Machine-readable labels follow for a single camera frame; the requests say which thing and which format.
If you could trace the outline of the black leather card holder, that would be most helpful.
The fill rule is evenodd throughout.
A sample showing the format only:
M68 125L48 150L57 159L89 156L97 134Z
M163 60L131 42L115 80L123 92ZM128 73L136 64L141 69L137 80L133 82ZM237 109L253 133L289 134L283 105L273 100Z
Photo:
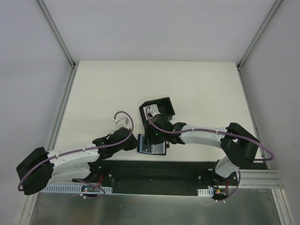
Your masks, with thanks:
M139 134L138 135L138 142L140 143L140 140L139 140L139 138L140 138L140 135L142 135L142 134ZM165 156L166 155L166 149L165 149L165 143L160 143L160 144L156 144L156 145L151 145L151 153L150 153L150 155L161 155L161 156Z

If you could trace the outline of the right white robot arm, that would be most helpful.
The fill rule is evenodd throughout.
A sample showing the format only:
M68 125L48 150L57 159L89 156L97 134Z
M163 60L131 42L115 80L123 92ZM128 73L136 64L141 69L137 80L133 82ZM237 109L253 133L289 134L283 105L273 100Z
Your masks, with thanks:
M225 156L219 159L210 173L216 185L241 168L249 169L256 161L258 140L237 123L215 129L195 127L187 123L172 124L160 113L147 113L145 136L149 145L164 142L171 144L200 144L222 149Z

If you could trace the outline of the black card tray box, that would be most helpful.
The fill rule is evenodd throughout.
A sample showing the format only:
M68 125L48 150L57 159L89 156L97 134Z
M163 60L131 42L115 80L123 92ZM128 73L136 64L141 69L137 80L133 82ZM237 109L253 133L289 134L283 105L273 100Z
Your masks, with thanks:
M147 124L147 115L161 114L170 121L175 115L171 99L169 97L163 97L159 99L154 99L144 102L139 106L139 112L142 118L142 124L145 126Z

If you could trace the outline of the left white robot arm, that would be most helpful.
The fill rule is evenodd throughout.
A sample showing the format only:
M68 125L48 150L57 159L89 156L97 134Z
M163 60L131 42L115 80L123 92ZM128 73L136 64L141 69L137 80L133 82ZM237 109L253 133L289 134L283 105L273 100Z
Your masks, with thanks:
M120 150L129 151L137 146L133 131L121 127L78 150L46 151L44 147L38 147L16 167L20 179L17 189L25 195L32 195L57 181L86 179L95 182L99 177L97 162L111 158Z

